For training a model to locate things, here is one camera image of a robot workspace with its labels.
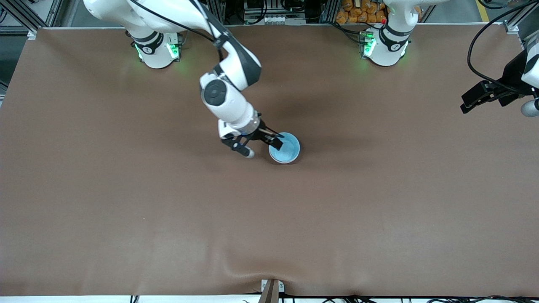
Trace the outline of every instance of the brown table surface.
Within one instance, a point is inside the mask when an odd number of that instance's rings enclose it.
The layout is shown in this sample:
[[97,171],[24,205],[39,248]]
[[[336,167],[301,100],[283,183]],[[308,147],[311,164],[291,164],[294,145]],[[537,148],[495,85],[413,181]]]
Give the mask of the brown table surface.
[[[537,120],[463,115],[479,26],[418,26],[382,68],[327,26],[237,27],[262,62],[244,91],[302,154],[247,160],[217,136],[190,35],[151,70],[122,30],[41,30],[0,110],[0,294],[539,296]],[[501,26],[474,62],[520,52]]]

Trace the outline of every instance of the blue cup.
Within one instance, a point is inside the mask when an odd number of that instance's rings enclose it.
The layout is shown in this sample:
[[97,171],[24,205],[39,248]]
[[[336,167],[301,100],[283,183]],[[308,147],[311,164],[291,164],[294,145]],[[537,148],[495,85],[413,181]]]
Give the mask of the blue cup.
[[300,154],[300,141],[291,133],[280,133],[283,138],[280,150],[269,146],[269,155],[273,160],[281,164],[287,164],[296,160]]

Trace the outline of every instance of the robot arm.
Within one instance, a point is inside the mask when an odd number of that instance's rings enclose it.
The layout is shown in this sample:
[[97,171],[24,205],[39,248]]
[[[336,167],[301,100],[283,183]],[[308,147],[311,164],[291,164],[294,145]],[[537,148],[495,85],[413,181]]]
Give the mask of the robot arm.
[[364,55],[381,66],[391,66],[404,56],[408,38],[419,19],[416,6],[434,5],[448,0],[384,0],[387,6],[388,20],[380,28],[373,27],[369,47]]
[[246,146],[251,140],[281,148],[278,138],[282,136],[266,127],[260,114],[241,94],[260,78],[260,61],[198,0],[84,0],[84,3],[94,16],[122,24],[143,50],[147,64],[148,61],[166,63],[170,58],[168,51],[160,51],[167,43],[164,36],[159,38],[161,35],[186,29],[210,33],[214,46],[228,53],[200,78],[201,97],[219,119],[221,141],[246,157],[254,156]]
[[530,100],[521,107],[526,117],[539,116],[539,37],[530,39],[526,49],[513,58],[503,69],[503,75],[496,80],[497,83],[513,88],[510,91],[503,86],[483,80],[462,95],[463,104],[460,109],[464,114],[469,113],[476,106],[498,100],[501,106],[507,106],[516,99],[532,95]]

